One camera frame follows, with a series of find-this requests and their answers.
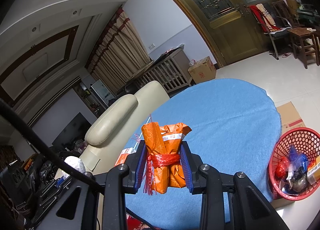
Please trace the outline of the long white medicine box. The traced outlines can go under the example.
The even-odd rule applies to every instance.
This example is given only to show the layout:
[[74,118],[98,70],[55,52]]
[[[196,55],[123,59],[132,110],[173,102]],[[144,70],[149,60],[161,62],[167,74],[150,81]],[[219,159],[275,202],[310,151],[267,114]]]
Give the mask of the long white medicine box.
[[313,185],[315,184],[320,178],[320,164],[315,164],[312,168],[310,168],[307,172],[307,179],[308,182]]

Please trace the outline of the red plastic trash basket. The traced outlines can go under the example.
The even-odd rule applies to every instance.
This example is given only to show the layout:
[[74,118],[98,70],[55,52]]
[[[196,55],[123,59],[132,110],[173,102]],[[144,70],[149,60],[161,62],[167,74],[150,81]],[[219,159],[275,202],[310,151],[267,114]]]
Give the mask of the red plastic trash basket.
[[280,137],[268,165],[270,188],[275,199],[299,201],[319,187],[319,133],[306,127]]

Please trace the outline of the blue white small carton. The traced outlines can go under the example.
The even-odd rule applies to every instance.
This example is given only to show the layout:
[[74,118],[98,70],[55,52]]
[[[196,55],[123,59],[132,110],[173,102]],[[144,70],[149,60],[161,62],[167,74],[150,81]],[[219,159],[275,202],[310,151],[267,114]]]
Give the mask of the blue white small carton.
[[293,189],[291,189],[288,184],[284,184],[283,187],[281,188],[281,191],[284,194],[287,194],[287,195],[292,195],[292,196],[298,196],[299,195],[299,193],[295,192]]

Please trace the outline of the black plastic bag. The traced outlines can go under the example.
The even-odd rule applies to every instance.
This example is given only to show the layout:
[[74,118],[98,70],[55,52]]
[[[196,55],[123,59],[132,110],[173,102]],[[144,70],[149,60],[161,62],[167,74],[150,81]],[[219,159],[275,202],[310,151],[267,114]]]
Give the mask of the black plastic bag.
[[300,193],[309,185],[306,173],[302,174],[300,178],[293,181],[292,190]]

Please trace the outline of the red white gift bag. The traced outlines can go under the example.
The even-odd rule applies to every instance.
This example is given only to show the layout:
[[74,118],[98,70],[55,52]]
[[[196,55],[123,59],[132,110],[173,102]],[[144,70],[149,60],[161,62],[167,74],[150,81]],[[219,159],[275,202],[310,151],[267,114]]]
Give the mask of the red white gift bag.
[[144,230],[151,229],[146,223],[132,217],[131,215],[126,215],[127,229],[128,230]]

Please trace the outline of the white tissue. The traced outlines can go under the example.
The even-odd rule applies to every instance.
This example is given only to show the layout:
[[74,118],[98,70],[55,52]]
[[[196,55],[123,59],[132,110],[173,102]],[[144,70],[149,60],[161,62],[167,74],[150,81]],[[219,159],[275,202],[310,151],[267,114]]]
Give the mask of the white tissue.
[[85,165],[82,160],[75,156],[66,157],[65,162],[75,170],[84,173],[86,171]]

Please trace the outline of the cardboard box by wall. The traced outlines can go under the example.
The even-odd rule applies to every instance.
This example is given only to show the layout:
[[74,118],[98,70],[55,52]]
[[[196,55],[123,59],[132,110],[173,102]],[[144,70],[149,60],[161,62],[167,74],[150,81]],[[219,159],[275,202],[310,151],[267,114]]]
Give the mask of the cardboard box by wall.
[[210,57],[203,58],[189,67],[189,74],[196,84],[200,84],[216,77],[216,68]]

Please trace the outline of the long white stick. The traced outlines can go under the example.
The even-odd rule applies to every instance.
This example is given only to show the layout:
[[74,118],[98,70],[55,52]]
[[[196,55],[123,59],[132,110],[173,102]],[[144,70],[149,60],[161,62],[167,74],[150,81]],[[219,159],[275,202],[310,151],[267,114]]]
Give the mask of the long white stick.
[[[147,120],[145,121],[144,124],[148,124],[150,122],[152,122],[152,114],[149,114],[149,116],[148,116],[148,118],[147,118]],[[137,151],[138,146],[139,146],[142,138],[143,138],[143,133],[142,132],[140,132],[139,134],[134,134],[134,136],[132,138],[134,140],[134,142],[135,142],[135,145],[133,146],[133,150],[134,151]]]

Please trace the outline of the orange white tissue box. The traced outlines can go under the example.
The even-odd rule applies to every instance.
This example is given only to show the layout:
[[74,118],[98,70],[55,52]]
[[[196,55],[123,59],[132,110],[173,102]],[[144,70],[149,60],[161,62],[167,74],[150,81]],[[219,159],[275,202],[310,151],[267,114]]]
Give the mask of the orange white tissue box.
[[120,164],[124,164],[126,159],[127,159],[127,157],[130,154],[134,154],[135,152],[136,152],[136,150],[133,147],[123,149],[121,151],[118,159],[116,160],[115,166],[118,166]]

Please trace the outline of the grey wooden crib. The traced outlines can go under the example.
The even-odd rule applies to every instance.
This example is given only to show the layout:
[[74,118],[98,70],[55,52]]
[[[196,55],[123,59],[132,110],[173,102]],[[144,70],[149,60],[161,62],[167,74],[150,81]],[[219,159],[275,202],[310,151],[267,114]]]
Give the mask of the grey wooden crib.
[[191,86],[192,77],[188,72],[189,59],[182,47],[174,48],[162,54],[138,70],[127,80],[124,90],[137,92],[151,81],[157,81],[167,93]]

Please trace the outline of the black flat television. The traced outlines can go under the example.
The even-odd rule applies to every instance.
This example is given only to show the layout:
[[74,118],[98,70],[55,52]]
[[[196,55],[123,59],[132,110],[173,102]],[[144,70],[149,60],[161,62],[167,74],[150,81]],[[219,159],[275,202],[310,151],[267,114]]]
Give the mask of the black flat television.
[[56,148],[74,149],[77,140],[84,140],[91,123],[79,112],[59,133],[52,145]]

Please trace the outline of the brown wooden double door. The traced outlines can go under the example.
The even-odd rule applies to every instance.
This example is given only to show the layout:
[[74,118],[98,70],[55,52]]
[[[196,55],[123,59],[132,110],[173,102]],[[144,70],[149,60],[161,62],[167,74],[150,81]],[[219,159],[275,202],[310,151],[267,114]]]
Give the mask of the brown wooden double door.
[[279,0],[173,0],[195,26],[219,67],[267,51],[264,35],[249,8]]

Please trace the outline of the cream leather sofa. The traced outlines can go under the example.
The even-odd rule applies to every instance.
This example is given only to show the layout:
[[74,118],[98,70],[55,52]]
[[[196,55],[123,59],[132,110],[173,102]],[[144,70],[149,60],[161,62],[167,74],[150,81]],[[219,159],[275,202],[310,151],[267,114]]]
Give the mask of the cream leather sofa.
[[163,86],[155,80],[116,100],[86,131],[88,146],[80,159],[87,171],[97,176],[112,169],[137,128],[168,100]]

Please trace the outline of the beige striped curtain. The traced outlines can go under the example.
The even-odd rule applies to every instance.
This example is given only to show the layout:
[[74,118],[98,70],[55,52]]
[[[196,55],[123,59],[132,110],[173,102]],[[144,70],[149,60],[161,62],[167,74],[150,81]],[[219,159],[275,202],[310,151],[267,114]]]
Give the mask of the beige striped curtain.
[[119,7],[99,36],[85,67],[115,95],[150,62],[140,35]]

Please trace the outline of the dark wooden stool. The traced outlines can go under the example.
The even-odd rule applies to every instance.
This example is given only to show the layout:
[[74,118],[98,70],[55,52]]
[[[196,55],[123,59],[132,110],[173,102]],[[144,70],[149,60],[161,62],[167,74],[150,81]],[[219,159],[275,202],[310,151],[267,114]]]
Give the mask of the dark wooden stool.
[[300,60],[305,69],[311,61],[319,66],[319,30],[295,27],[289,29],[288,33],[294,58]]

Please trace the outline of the chair with red cloth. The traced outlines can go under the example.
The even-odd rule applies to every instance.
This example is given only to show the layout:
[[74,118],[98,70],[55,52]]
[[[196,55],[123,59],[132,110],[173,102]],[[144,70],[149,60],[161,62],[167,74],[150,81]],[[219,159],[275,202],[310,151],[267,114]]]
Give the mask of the chair with red cloth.
[[248,8],[257,20],[257,23],[261,27],[264,35],[271,40],[273,49],[269,51],[269,54],[276,60],[279,59],[279,54],[288,56],[286,52],[277,49],[276,41],[288,41],[289,29],[293,28],[291,23],[286,18],[277,16],[273,8],[268,3],[250,5]]

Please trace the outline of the blue plastic bag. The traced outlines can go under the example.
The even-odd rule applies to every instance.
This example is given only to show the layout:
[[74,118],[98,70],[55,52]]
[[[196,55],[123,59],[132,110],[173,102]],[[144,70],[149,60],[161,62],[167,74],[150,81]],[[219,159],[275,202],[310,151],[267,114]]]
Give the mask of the blue plastic bag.
[[288,158],[290,164],[294,164],[297,169],[300,169],[300,167],[302,167],[302,173],[307,172],[309,165],[307,156],[304,153],[299,153],[298,151],[296,151],[293,145],[291,145],[289,148]]

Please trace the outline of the orange packet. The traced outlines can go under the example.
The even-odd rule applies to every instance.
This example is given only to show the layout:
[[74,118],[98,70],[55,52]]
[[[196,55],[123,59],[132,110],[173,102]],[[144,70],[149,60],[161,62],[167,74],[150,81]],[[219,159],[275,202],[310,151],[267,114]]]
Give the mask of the orange packet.
[[143,192],[165,194],[169,187],[184,188],[180,147],[191,128],[184,123],[159,126],[151,122],[142,126],[147,149]]

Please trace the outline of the flat cardboard under basket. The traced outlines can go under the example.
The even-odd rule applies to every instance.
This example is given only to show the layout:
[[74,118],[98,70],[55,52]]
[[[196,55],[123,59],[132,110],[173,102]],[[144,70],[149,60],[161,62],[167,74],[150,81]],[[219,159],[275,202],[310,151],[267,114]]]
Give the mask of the flat cardboard under basket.
[[[281,117],[281,134],[282,135],[293,128],[305,127],[305,124],[302,118],[300,117],[300,114],[295,109],[295,106],[292,104],[292,102],[280,105],[276,107],[276,109]],[[277,209],[280,207],[290,205],[292,203],[293,201],[286,200],[277,194],[275,195],[274,200],[271,202],[271,205],[275,209]]]

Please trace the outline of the white refrigerator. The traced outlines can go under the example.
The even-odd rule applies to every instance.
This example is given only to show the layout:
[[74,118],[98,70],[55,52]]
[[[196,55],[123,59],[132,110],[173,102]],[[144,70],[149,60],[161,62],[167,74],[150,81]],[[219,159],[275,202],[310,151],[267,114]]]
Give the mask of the white refrigerator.
[[99,101],[107,108],[115,101],[114,95],[112,95],[101,80],[97,80],[95,83],[91,84],[90,88]]

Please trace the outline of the red plastic bag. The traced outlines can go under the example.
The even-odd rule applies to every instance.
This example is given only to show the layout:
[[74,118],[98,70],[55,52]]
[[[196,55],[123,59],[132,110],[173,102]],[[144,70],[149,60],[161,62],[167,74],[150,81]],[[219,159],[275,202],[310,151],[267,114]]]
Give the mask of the red plastic bag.
[[276,166],[275,177],[278,179],[283,179],[287,177],[289,166],[290,166],[289,159],[286,156],[282,157],[281,161]]

